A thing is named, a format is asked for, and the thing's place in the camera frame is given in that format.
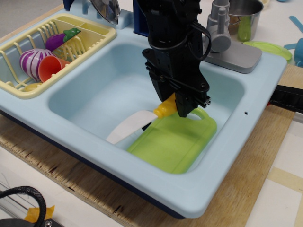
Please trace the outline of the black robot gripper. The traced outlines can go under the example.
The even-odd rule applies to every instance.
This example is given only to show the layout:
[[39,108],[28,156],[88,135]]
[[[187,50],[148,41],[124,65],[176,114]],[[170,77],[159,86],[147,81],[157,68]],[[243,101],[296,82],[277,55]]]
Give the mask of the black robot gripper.
[[175,93],[180,117],[199,106],[210,104],[209,85],[200,71],[200,62],[210,52],[202,35],[210,38],[198,23],[202,12],[198,0],[139,0],[149,30],[149,49],[143,51],[146,68],[159,99]]

